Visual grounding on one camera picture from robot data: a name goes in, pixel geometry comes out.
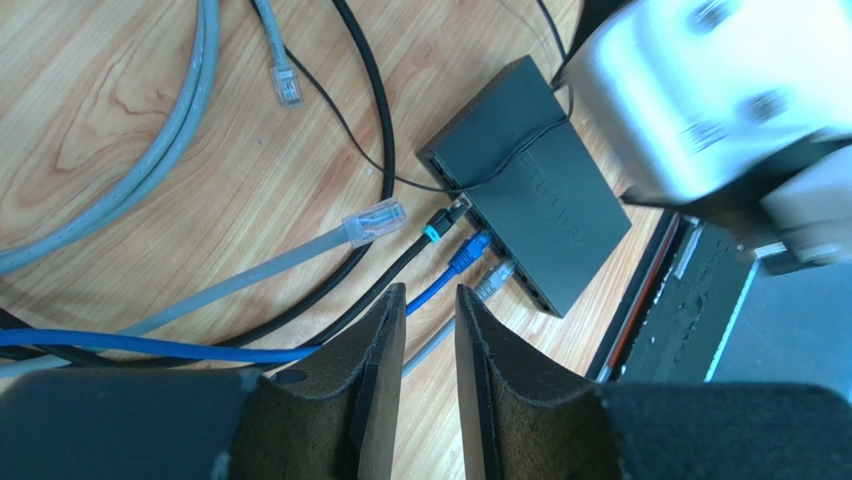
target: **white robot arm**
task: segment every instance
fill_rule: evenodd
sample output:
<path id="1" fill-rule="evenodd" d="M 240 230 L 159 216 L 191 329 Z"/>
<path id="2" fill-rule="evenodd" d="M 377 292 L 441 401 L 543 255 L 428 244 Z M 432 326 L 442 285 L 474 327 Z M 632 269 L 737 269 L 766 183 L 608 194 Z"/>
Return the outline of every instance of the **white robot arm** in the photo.
<path id="1" fill-rule="evenodd" d="M 779 272 L 852 257 L 852 1 L 635 0 L 596 27 L 564 77 L 625 201 L 720 224 Z"/>

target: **wooden table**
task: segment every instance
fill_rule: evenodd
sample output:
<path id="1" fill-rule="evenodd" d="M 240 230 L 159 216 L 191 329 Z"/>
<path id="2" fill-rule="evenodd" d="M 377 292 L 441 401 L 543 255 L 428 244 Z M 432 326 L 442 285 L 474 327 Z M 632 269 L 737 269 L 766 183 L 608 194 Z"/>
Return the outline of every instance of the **wooden table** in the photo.
<path id="1" fill-rule="evenodd" d="M 330 2 L 273 0 L 284 41 L 381 159 L 381 135 L 360 57 Z M 532 0 L 353 0 L 385 78 L 398 173 L 432 182 L 414 152 L 503 65 L 531 54 L 546 76 L 558 53 Z M 575 3 L 551 1 L 564 37 Z M 248 0 L 223 0 L 215 90 L 191 148 L 166 181 L 108 228 L 0 279 L 0 305 L 37 326 L 113 331 L 299 245 L 378 198 L 380 175 L 357 155 L 328 106 L 302 82 L 306 105 L 279 107 L 269 48 Z M 115 184 L 153 140 L 183 82 L 195 2 L 0 2 L 0 248 L 37 239 Z M 566 100 L 565 92 L 559 93 Z M 573 117 L 612 188 L 626 187 L 587 120 Z M 447 198 L 398 185 L 411 228 L 383 238 L 306 315 L 253 347 L 291 347 L 322 328 L 419 236 Z M 539 313 L 514 283 L 490 302 L 515 332 L 584 372 L 658 212 L 627 207 L 633 222 L 606 267 L 565 319 Z M 410 293 L 434 280 L 471 234 L 466 222 L 399 277 Z M 292 304 L 348 253 L 246 289 L 157 332 L 211 343 Z M 475 282 L 488 257 L 464 276 Z M 453 311 L 445 289 L 408 321 L 410 355 Z M 463 475 L 451 342 L 403 382 L 394 476 Z"/>

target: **light gray ethernet cable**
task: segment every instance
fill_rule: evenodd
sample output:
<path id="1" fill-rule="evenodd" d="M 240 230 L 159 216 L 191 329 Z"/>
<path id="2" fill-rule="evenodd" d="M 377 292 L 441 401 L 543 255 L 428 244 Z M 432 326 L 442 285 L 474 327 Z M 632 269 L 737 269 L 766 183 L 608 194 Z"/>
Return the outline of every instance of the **light gray ethernet cable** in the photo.
<path id="1" fill-rule="evenodd" d="M 299 77 L 296 71 L 287 61 L 287 49 L 281 40 L 281 31 L 275 20 L 275 13 L 269 5 L 269 0 L 253 0 L 257 7 L 257 14 L 266 30 L 266 38 L 269 40 L 269 48 L 272 51 L 274 65 L 269 69 L 272 83 L 275 85 L 275 93 L 282 107 L 287 109 L 298 108 L 302 105 L 302 89 L 299 87 Z"/>
<path id="2" fill-rule="evenodd" d="M 191 295 L 162 312 L 121 329 L 117 333 L 133 336 L 145 335 L 231 293 L 266 280 L 347 242 L 351 243 L 353 248 L 358 248 L 404 227 L 407 223 L 408 218 L 405 215 L 405 210 L 403 210 L 402 205 L 395 198 L 383 200 L 366 210 L 346 217 L 343 219 L 343 224 L 340 227 L 254 268 Z M 0 364 L 0 378 L 17 377 L 37 370 L 65 365 L 68 365 L 67 361 L 53 355 L 20 360 L 8 364 Z"/>
<path id="3" fill-rule="evenodd" d="M 482 277 L 482 280 L 474 287 L 473 292 L 476 296 L 482 300 L 488 300 L 492 295 L 500 291 L 506 285 L 506 282 L 509 281 L 509 278 L 515 273 L 515 262 L 511 260 L 503 260 L 500 263 L 491 267 L 488 272 L 485 273 L 485 276 Z M 420 365 L 426 357 L 428 357 L 441 342 L 444 341 L 450 333 L 452 333 L 453 329 L 456 327 L 456 318 L 453 317 L 449 322 L 445 323 L 440 330 L 435 332 L 432 335 L 432 338 L 426 341 L 420 350 L 417 351 L 407 362 L 402 366 L 402 376 L 403 378 L 408 376 L 409 373 L 414 371 L 417 368 L 417 365 Z"/>
<path id="4" fill-rule="evenodd" d="M 94 233 L 133 208 L 162 182 L 201 123 L 213 90 L 218 46 L 218 0 L 199 0 L 186 79 L 157 138 L 124 178 L 86 211 L 40 240 L 0 252 L 0 275 Z"/>

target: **blue ethernet cable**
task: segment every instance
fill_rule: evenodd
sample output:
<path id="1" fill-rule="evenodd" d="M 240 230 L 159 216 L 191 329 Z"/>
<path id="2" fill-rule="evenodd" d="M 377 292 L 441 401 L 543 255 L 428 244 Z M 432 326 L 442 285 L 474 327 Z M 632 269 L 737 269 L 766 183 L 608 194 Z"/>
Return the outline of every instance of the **blue ethernet cable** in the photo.
<path id="1" fill-rule="evenodd" d="M 246 348 L 208 347 L 189 343 L 168 342 L 151 338 L 75 330 L 21 329 L 0 331 L 0 346 L 73 345 L 103 350 L 124 350 L 150 355 L 191 360 L 222 360 L 247 363 L 289 363 L 301 360 L 319 347 L 292 350 L 252 350 Z"/>
<path id="2" fill-rule="evenodd" d="M 473 292 L 483 302 L 491 298 L 501 288 L 506 285 L 509 278 L 515 273 L 515 262 L 511 260 L 503 260 L 502 262 L 491 267 L 488 272 L 482 277 L 482 280 L 474 287 Z M 456 328 L 455 317 L 445 323 L 432 338 L 426 341 L 420 350 L 417 351 L 407 362 L 402 366 L 402 377 L 405 378 L 409 373 L 420 365 L 420 362 L 426 359 Z"/>
<path id="3" fill-rule="evenodd" d="M 432 285 L 429 285 L 423 293 L 409 302 L 405 307 L 405 315 L 408 316 L 416 312 L 423 304 L 428 302 L 436 293 L 450 283 L 453 277 L 460 275 L 473 265 L 474 262 L 482 258 L 489 245 L 491 245 L 491 234 L 486 231 L 476 232 L 472 237 L 465 240 L 453 255 L 453 258 L 448 262 L 449 268 Z"/>

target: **ethernet cable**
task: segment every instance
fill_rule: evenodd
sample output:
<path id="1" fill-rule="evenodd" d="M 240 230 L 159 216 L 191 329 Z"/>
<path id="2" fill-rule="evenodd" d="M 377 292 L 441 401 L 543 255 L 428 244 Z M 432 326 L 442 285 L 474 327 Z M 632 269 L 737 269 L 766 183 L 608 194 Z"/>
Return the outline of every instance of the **ethernet cable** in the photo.
<path id="1" fill-rule="evenodd" d="M 506 282 L 509 281 L 509 278 L 511 278 L 514 273 L 515 263 L 511 260 L 503 260 L 488 270 L 482 280 L 480 280 L 473 289 L 473 292 L 480 300 L 488 300 L 506 285 Z M 420 347 L 420 350 L 412 355 L 412 357 L 402 366 L 403 378 L 414 371 L 414 369 L 417 368 L 417 365 L 420 365 L 420 362 L 438 348 L 438 345 L 440 345 L 441 342 L 443 342 L 450 333 L 452 333 L 455 326 L 456 319 L 453 317 L 449 322 L 445 323 L 440 330 L 435 332 L 435 334 L 432 335 L 432 338 L 427 340 L 426 343 Z"/>
<path id="2" fill-rule="evenodd" d="M 340 227 L 311 240 L 305 245 L 191 295 L 162 312 L 119 330 L 118 333 L 128 336 L 145 335 L 226 295 L 284 272 L 344 243 L 349 242 L 353 248 L 358 248 L 404 227 L 407 223 L 408 219 L 402 205 L 396 199 L 389 198 L 366 210 L 346 217 Z M 21 360 L 0 365 L 0 378 L 15 377 L 68 364 L 68 361 L 52 355 Z"/>
<path id="3" fill-rule="evenodd" d="M 221 360 L 247 363 L 289 363 L 301 360 L 319 347 L 287 350 L 255 350 L 233 347 L 208 347 L 151 338 L 74 330 L 39 328 L 0 331 L 0 346 L 57 345 L 78 346 L 95 350 L 124 350 L 150 355 L 168 355 L 191 360 Z"/>
<path id="4" fill-rule="evenodd" d="M 189 70 L 172 113 L 157 138 L 127 175 L 86 211 L 40 240 L 0 252 L 0 275 L 91 235 L 157 188 L 189 147 L 201 124 L 213 90 L 218 48 L 218 0 L 199 0 Z"/>
<path id="5" fill-rule="evenodd" d="M 269 40 L 269 48 L 272 51 L 274 65 L 269 69 L 272 83 L 275 85 L 275 93 L 282 107 L 292 110 L 302 105 L 302 89 L 299 88 L 299 78 L 296 71 L 287 62 L 287 49 L 281 40 L 281 31 L 275 20 L 275 13 L 269 5 L 269 0 L 251 0 L 252 6 L 260 17 L 263 28 L 266 30 L 266 38 Z"/>
<path id="6" fill-rule="evenodd" d="M 435 296 L 442 288 L 444 288 L 450 280 L 456 275 L 461 275 L 465 270 L 470 268 L 477 260 L 485 254 L 485 249 L 491 245 L 491 234 L 486 231 L 476 232 L 472 237 L 462 243 L 458 251 L 448 262 L 447 270 L 435 280 L 432 285 L 429 285 L 426 290 L 417 296 L 414 300 L 408 303 L 405 307 L 405 315 L 411 315 Z"/>

